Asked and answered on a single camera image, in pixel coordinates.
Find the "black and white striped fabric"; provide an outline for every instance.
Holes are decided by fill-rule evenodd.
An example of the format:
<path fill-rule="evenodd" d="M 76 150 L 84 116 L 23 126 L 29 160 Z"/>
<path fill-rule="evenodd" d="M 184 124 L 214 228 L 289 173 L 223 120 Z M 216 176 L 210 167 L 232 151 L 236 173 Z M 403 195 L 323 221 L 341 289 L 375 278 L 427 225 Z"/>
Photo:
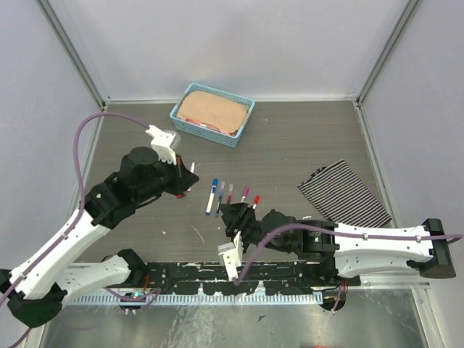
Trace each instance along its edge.
<path fill-rule="evenodd" d="M 336 223 L 381 227 L 392 219 L 344 160 L 318 169 L 298 188 L 325 219 Z"/>

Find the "pen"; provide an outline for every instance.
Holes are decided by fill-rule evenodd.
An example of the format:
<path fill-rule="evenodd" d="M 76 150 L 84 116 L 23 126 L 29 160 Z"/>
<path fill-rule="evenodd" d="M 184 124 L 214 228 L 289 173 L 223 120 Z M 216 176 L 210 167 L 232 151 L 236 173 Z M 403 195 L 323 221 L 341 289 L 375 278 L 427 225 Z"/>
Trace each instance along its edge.
<path fill-rule="evenodd" d="M 220 182 L 220 191 L 219 191 L 219 199 L 217 200 L 217 208 L 216 208 L 216 217 L 219 217 L 219 206 L 221 202 L 223 201 L 224 197 L 224 187 L 225 187 L 225 181 Z"/>
<path fill-rule="evenodd" d="M 195 171 L 195 162 L 192 162 L 192 163 L 191 163 L 190 171 L 191 171 L 192 173 Z"/>
<path fill-rule="evenodd" d="M 206 215 L 211 214 L 212 200 L 215 198 L 216 187 L 218 187 L 218 180 L 217 179 L 212 181 L 210 199 L 208 199 L 208 205 L 206 207 Z"/>
<path fill-rule="evenodd" d="M 249 187 L 247 186 L 244 191 L 244 195 L 240 199 L 240 203 L 245 202 L 246 197 L 248 196 Z"/>
<path fill-rule="evenodd" d="M 260 201 L 260 197 L 259 196 L 256 196 L 254 198 L 254 204 L 253 204 L 253 209 L 256 209 L 256 206 L 258 205 L 258 202 Z"/>
<path fill-rule="evenodd" d="M 232 189 L 233 189 L 233 184 L 229 184 L 229 193 L 227 194 L 227 204 L 231 203 L 232 200 Z"/>

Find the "light blue plastic basket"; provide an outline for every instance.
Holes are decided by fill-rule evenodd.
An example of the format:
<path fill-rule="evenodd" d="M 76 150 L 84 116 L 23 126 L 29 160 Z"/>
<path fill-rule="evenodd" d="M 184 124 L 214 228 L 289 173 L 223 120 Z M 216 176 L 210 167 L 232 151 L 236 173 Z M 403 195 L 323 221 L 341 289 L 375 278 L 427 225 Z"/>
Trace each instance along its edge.
<path fill-rule="evenodd" d="M 181 120 L 177 118 L 177 112 L 179 108 L 182 105 L 183 100 L 191 93 L 195 91 L 203 91 L 211 94 L 215 94 L 217 96 L 222 96 L 224 98 L 227 98 L 233 102 L 246 105 L 248 106 L 248 113 L 246 114 L 245 121 L 243 125 L 241 125 L 239 131 L 235 136 L 229 136 L 227 134 L 223 134 L 220 132 L 217 132 L 212 129 L 208 129 L 199 125 L 194 125 L 193 123 L 186 122 L 184 120 Z M 216 143 L 226 145 L 229 147 L 235 147 L 237 146 L 237 143 L 239 142 L 239 139 L 241 137 L 241 134 L 244 131 L 245 125 L 247 125 L 249 116 L 253 110 L 254 107 L 254 100 L 244 98 L 243 96 L 237 96 L 235 94 L 227 93 L 224 91 L 220 91 L 215 88 L 211 87 L 206 87 L 203 85 L 199 85 L 198 83 L 192 83 L 187 89 L 185 94 L 183 95 L 182 99 L 174 106 L 173 110 L 170 112 L 169 116 L 174 122 L 175 128 L 184 131 L 190 134 L 194 134 L 195 136 L 201 136 L 202 138 L 215 141 Z"/>

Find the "white panel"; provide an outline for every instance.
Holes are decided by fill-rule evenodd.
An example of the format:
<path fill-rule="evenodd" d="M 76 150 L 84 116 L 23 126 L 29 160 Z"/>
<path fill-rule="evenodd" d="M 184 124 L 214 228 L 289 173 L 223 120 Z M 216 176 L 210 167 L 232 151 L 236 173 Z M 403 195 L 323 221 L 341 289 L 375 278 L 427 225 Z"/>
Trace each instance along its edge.
<path fill-rule="evenodd" d="M 66 221 L 74 132 L 97 105 L 34 1 L 2 2 L 0 47 L 0 268 L 12 268 Z M 89 140 L 88 128 L 81 158 Z M 24 330 L 2 307 L 1 346 Z"/>
<path fill-rule="evenodd" d="M 365 103 L 403 226 L 440 218 L 463 233 L 463 13 L 464 1 L 424 1 Z M 432 284 L 450 347 L 462 347 L 464 242 L 450 249 L 457 278 Z"/>
<path fill-rule="evenodd" d="M 190 82 L 251 97 L 357 96 L 407 0 L 51 2 L 67 7 L 58 15 L 111 98 L 134 100 L 178 98 Z"/>

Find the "brown cloth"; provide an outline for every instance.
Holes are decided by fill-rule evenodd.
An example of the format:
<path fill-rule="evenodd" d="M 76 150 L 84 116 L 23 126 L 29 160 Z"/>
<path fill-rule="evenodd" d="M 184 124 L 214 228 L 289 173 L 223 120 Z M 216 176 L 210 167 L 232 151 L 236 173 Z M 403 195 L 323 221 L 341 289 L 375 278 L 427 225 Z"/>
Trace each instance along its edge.
<path fill-rule="evenodd" d="M 247 112 L 245 105 L 211 93 L 195 91 L 183 100 L 177 117 L 222 133 L 235 134 Z"/>

